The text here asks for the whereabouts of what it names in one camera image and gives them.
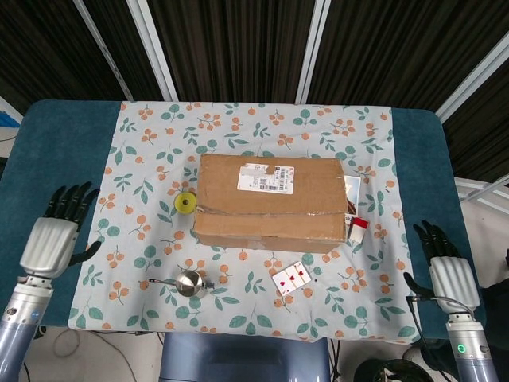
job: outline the black curtain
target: black curtain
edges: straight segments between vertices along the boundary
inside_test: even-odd
[[[509,174],[509,61],[444,123],[454,173],[493,182]]]
[[[25,114],[39,99],[124,99],[69,0],[0,2],[0,94]]]
[[[507,0],[332,0],[308,102],[436,111],[508,30]]]
[[[134,99],[162,101],[126,0],[85,0],[84,3]]]
[[[149,0],[180,100],[293,103],[314,0]]]

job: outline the playing card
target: playing card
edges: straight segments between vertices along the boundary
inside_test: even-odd
[[[294,265],[287,267],[285,272],[296,289],[302,287],[305,284],[304,279],[299,275],[299,272]]]
[[[285,296],[295,290],[295,286],[293,286],[289,276],[284,270],[276,273],[272,276],[272,279],[274,280],[279,293],[281,293],[281,296]]]
[[[302,263],[300,261],[296,262],[293,267],[297,270],[297,273],[302,277],[302,281],[304,281],[304,284],[309,283],[311,281],[311,277],[309,277],[309,273],[304,268]]]

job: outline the table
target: table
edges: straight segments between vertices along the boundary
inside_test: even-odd
[[[80,183],[85,179],[100,183],[119,108],[119,103],[112,102],[43,101],[27,113],[0,183],[2,210],[6,212],[0,216],[4,263],[0,287],[4,304],[21,271],[16,264],[31,226],[52,191],[62,183]],[[418,238],[411,230],[413,223],[427,219],[439,224],[469,261],[472,257],[440,123],[428,111],[402,109],[393,110],[393,123],[411,263],[416,280],[428,286],[427,266]],[[77,250],[84,247],[90,223],[91,216],[84,225]],[[70,269],[54,282],[56,293],[45,323],[65,325],[77,273],[77,269]],[[446,317],[436,306],[421,306],[419,313],[427,337],[446,336],[445,327],[436,324],[445,322]],[[480,308],[478,318],[483,317]]]

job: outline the metal frame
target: metal frame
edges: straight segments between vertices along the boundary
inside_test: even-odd
[[[445,122],[470,97],[496,69],[509,58],[509,32],[498,42],[487,56],[463,80],[437,110],[438,118]]]
[[[149,4],[146,0],[126,0],[133,17],[143,47],[152,66],[153,74],[161,90],[164,101],[178,101],[177,90],[162,50],[161,41],[157,35],[156,25],[153,23]]]
[[[110,65],[110,69],[115,75],[117,81],[119,82],[120,88],[122,89],[124,96],[129,101],[132,101],[133,95],[131,94],[129,87],[126,84],[126,81],[124,81],[122,74],[119,71],[119,68],[117,68],[117,65],[113,60],[113,57],[111,56],[110,51],[108,50],[108,47],[106,46],[106,43],[104,42],[101,36],[101,33],[97,29],[94,20],[92,20],[90,13],[88,13],[87,6],[85,6],[83,0],[73,0],[73,2],[76,8],[78,9],[78,12],[80,12],[81,18],[87,25],[87,28],[90,31],[91,35],[94,37],[95,43],[99,46],[99,49],[101,49],[101,53],[106,59],[106,62],[108,63],[108,65]]]
[[[23,120],[23,115],[19,111],[17,111],[10,103],[5,101],[1,96],[0,96],[0,110],[5,111],[10,118],[14,119],[18,123],[21,123],[21,121]]]
[[[309,26],[308,42],[305,47],[304,60],[302,61],[301,78],[297,87],[296,104],[307,103],[308,101],[309,87],[311,86],[321,36],[324,32],[330,5],[331,0],[315,0],[311,25]]]
[[[470,193],[458,193],[458,197],[460,197],[460,203],[464,203],[466,201],[479,201],[480,203],[487,205],[488,207],[492,207],[493,209],[496,209],[500,212],[509,215],[509,209],[506,209],[500,205],[497,205],[496,203],[493,203],[482,198],[483,195],[486,195],[488,193],[494,193],[500,197],[503,197],[504,199],[509,200],[509,192],[500,189],[509,183],[509,174],[504,177],[501,177],[500,179],[493,183],[482,184],[479,182],[458,178],[455,178],[454,182],[456,183],[456,187],[474,189]]]

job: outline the floor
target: floor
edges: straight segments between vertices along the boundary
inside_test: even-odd
[[[503,227],[507,227],[509,216],[476,202],[468,202],[462,209],[481,286],[487,287],[509,277],[509,269],[503,266],[509,248],[509,236],[504,235]],[[157,381],[162,350],[157,334],[103,334],[104,339],[125,354],[126,360],[97,336],[49,328],[43,338],[33,343],[27,356],[31,381],[131,381],[134,379],[126,361],[138,382]],[[382,342],[343,341],[341,381],[352,381],[357,366],[370,357],[401,358],[406,349],[406,346]],[[430,372],[430,375],[436,382],[443,381],[437,372]],[[20,381],[27,381],[25,371],[21,372]]]

